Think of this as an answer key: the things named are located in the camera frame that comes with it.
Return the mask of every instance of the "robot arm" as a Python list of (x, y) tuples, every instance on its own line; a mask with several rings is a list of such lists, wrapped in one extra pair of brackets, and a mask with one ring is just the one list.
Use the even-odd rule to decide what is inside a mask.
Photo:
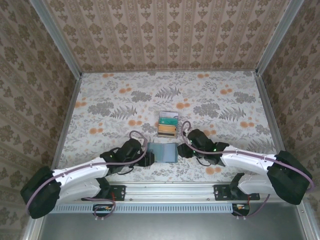
[[(265, 193), (277, 194), (284, 201), (298, 205), (309, 183), (314, 187), (311, 174), (286, 151), (274, 155), (240, 150), (228, 143), (213, 143), (199, 129), (182, 131), (182, 138), (185, 143), (177, 150), (183, 158), (195, 156), (213, 165), (242, 168), (257, 174), (238, 173), (234, 177), (230, 192), (235, 200), (239, 193)], [(31, 217), (37, 219), (57, 204), (81, 198), (105, 199), (110, 190), (106, 176), (120, 172), (124, 166), (147, 167), (154, 161), (154, 154), (147, 149), (143, 152), (142, 142), (132, 137), (121, 148), (106, 151), (89, 162), (65, 169), (39, 169), (20, 194)]]
[[(152, 152), (146, 149), (143, 152), (140, 139), (130, 138), (122, 147), (106, 151), (86, 163), (55, 170), (42, 167), (20, 194), (30, 216), (37, 219), (51, 212), (58, 204), (81, 198), (106, 199), (111, 188), (106, 176), (120, 172), (124, 166), (147, 167), (154, 161)], [(35, 193), (48, 180), (51, 181)]]
[(313, 188), (312, 175), (287, 151), (279, 154), (261, 154), (238, 149), (224, 142), (213, 143), (199, 129), (183, 131), (185, 143), (178, 146), (183, 158), (203, 158), (212, 165), (237, 167), (258, 175), (238, 173), (230, 184), (235, 200), (239, 191), (244, 194), (277, 194), (284, 201), (299, 205), (309, 184)]

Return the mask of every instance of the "floral wallpaper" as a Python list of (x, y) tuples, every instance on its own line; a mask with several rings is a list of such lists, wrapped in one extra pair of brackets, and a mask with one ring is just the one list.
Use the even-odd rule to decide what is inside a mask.
[[(175, 71), (85, 73), (58, 168), (71, 167), (121, 147), (129, 132), (142, 132), (150, 142), (179, 143), (182, 138), (157, 137), (159, 112), (179, 113), (178, 128), (189, 120), (214, 142), (275, 153), (264, 108), (251, 71)], [(235, 167), (200, 165), (195, 158), (178, 163), (135, 167), (108, 181), (231, 181)]]
[(28, 0), (0, 1), (0, 239), (28, 218), (22, 186), (51, 165), (75, 85)]
[[(262, 75), (285, 148), (320, 184), (320, 2), (305, 0)], [(320, 191), (309, 196), (320, 220)]]
[(82, 72), (255, 69), (290, 0), (44, 0)]

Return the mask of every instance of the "metal base plate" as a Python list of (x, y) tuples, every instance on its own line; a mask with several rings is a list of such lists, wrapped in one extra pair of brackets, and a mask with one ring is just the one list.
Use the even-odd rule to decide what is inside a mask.
[[(214, 198), (216, 201), (247, 201), (248, 195), (247, 194), (241, 194), (237, 199), (232, 197), (230, 187), (228, 184), (217, 184), (213, 186), (214, 188)], [(249, 195), (250, 201), (251, 200), (260, 200), (259, 193), (253, 193)]]
[[(56, 206), (50, 214), (93, 213), (95, 207), (112, 207), (109, 203), (64, 203)], [(100, 208), (97, 214), (108, 213)], [(232, 203), (125, 203), (116, 204), (114, 213), (121, 214), (200, 214), (200, 213), (232, 213)]]

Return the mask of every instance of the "black motor housing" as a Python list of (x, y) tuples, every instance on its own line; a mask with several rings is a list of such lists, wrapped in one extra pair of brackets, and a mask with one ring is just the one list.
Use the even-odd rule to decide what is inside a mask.
[[(225, 142), (216, 142), (213, 143), (211, 139), (209, 139), (203, 131), (199, 129), (192, 130), (187, 138), (191, 142), (191, 146), (197, 150), (203, 152), (222, 152), (226, 147), (229, 146), (228, 143)], [(225, 166), (222, 161), (221, 157), (222, 154), (202, 154), (197, 151), (193, 151), (187, 144), (183, 143), (177, 147), (179, 156), (183, 158), (192, 158), (193, 156), (198, 158), (204, 158), (207, 162), (212, 165), (221, 165)]]
[[(312, 179), (310, 172), (289, 152), (280, 151), (276, 160), (290, 165)], [(309, 181), (301, 174), (274, 163), (268, 167), (267, 176), (276, 194), (287, 203), (299, 205), (308, 189)]]
[[(32, 178), (23, 186), (20, 194), (25, 204), (28, 203), (32, 194), (48, 179), (53, 177), (53, 171), (48, 166), (40, 168)], [(54, 209), (59, 199), (61, 183), (56, 180), (51, 181), (42, 188), (35, 196), (29, 207), (30, 216), (38, 219), (47, 215)]]
[[(123, 144), (122, 147), (116, 147), (114, 149), (111, 149), (110, 151), (106, 151), (100, 155), (100, 158), (103, 158), (106, 163), (131, 162), (135, 159), (138, 159), (143, 154), (141, 147), (141, 143), (138, 140), (130, 138)], [(154, 162), (155, 155), (152, 152), (147, 151), (145, 156), (136, 164), (108, 165), (109, 171), (107, 173), (107, 176), (121, 172), (121, 170), (125, 166), (130, 168), (133, 168), (133, 166), (148, 167), (151, 166)]]

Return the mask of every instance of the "black bracket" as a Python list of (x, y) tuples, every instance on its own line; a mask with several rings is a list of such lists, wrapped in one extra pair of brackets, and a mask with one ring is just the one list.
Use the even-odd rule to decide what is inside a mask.
[(124, 201), (126, 196), (126, 186), (125, 185), (111, 185), (110, 191), (106, 196), (107, 199), (113, 199), (115, 201)]
[(235, 197), (231, 193), (231, 188), (229, 184), (213, 185), (213, 189), (214, 189), (214, 198), (216, 201), (236, 201), (236, 200), (247, 201), (248, 199), (250, 199), (250, 201), (260, 200), (259, 193), (253, 193), (253, 194), (247, 195), (241, 192), (237, 195), (237, 197)]

